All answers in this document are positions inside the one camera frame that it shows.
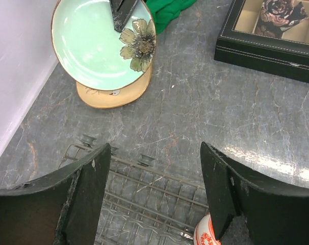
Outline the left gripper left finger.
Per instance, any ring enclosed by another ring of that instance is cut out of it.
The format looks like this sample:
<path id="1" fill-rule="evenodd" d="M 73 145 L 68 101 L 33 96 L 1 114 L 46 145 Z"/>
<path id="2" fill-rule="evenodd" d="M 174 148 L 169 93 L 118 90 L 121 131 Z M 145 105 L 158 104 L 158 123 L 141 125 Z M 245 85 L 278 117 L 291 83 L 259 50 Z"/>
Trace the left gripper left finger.
<path id="1" fill-rule="evenodd" d="M 0 189 L 0 244 L 94 244 L 111 147 L 50 174 Z"/>

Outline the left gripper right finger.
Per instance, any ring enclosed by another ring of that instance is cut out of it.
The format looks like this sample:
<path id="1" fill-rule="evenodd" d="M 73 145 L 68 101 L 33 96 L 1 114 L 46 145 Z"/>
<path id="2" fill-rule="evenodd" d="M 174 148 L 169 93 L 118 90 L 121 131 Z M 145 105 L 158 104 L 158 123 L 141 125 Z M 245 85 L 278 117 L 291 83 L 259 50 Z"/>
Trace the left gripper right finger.
<path id="1" fill-rule="evenodd" d="M 206 142 L 200 160 L 216 239 L 244 215 L 254 244 L 309 244 L 309 188 L 264 175 Z"/>

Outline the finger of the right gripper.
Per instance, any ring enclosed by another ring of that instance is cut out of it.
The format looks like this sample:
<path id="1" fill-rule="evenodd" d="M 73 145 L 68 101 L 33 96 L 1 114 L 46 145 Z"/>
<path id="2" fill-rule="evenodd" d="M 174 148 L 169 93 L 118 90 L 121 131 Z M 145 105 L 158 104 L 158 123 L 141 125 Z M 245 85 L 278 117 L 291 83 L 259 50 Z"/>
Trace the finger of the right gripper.
<path id="1" fill-rule="evenodd" d="M 138 0 L 110 0 L 114 30 L 122 32 Z"/>

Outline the beige bird plate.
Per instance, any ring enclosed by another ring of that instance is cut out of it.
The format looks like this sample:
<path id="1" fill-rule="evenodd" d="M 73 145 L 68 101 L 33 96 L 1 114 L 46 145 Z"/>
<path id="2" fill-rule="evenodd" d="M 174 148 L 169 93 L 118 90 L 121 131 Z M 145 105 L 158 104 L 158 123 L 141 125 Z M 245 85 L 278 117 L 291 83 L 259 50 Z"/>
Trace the beige bird plate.
<path id="1" fill-rule="evenodd" d="M 152 64 L 135 82 L 121 89 L 103 91 L 88 88 L 76 82 L 76 90 L 80 99 L 92 108 L 111 109 L 137 100 L 148 88 L 152 75 Z"/>

